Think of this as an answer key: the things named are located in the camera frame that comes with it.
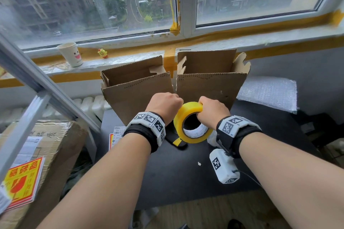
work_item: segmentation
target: small chicken figurine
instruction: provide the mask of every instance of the small chicken figurine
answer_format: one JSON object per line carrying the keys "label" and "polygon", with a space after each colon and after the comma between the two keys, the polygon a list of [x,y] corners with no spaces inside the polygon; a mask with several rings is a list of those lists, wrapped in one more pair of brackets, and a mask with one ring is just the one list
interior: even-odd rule
{"label": "small chicken figurine", "polygon": [[103,57],[104,59],[106,59],[107,56],[107,51],[105,51],[104,49],[98,49],[98,53],[101,57]]}

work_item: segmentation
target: forearm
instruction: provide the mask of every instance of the forearm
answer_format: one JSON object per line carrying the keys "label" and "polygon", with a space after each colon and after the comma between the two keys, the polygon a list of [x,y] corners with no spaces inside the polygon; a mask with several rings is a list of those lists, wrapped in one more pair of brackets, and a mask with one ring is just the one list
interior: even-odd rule
{"label": "forearm", "polygon": [[45,218],[38,229],[128,228],[151,147],[125,135]]}
{"label": "forearm", "polygon": [[342,228],[344,170],[262,133],[239,152],[291,227]]}

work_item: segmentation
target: hand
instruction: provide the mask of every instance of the hand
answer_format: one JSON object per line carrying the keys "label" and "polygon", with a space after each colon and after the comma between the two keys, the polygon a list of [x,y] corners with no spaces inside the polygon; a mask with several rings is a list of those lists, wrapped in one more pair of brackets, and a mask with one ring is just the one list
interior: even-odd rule
{"label": "hand", "polygon": [[170,92],[156,93],[151,98],[146,111],[152,111],[159,114],[164,119],[165,125],[167,126],[173,121],[183,103],[183,99],[179,98],[178,94]]}
{"label": "hand", "polygon": [[218,100],[201,96],[199,103],[203,105],[203,110],[197,114],[198,120],[213,130],[216,130],[216,126],[221,119],[230,116],[230,110]]}

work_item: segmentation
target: brown cardboard box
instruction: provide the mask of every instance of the brown cardboard box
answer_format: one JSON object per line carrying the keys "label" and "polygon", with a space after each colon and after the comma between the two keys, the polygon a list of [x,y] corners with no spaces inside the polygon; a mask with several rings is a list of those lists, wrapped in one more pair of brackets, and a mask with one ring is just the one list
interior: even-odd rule
{"label": "brown cardboard box", "polygon": [[[0,147],[15,125],[12,123],[3,132]],[[32,203],[1,214],[1,229],[34,229],[58,204],[87,132],[75,121],[39,120],[31,136],[42,137],[32,159],[45,157],[37,195]]]}
{"label": "brown cardboard box", "polygon": [[216,99],[232,107],[251,63],[236,50],[179,52],[176,92],[184,103],[198,101],[201,96]]}
{"label": "brown cardboard box", "polygon": [[173,93],[170,72],[162,56],[101,71],[101,90],[105,99],[124,123],[145,111],[155,93]]}

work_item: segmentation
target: white wall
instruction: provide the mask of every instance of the white wall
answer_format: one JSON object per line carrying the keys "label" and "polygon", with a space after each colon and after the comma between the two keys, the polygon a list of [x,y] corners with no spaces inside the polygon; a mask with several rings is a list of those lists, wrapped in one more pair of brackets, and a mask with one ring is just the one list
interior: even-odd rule
{"label": "white wall", "polygon": [[[307,114],[329,113],[344,122],[344,48],[251,60],[250,75],[295,80],[298,106]],[[101,94],[101,80],[58,84],[72,99]],[[35,93],[27,87],[0,89],[0,109],[27,106]]]}

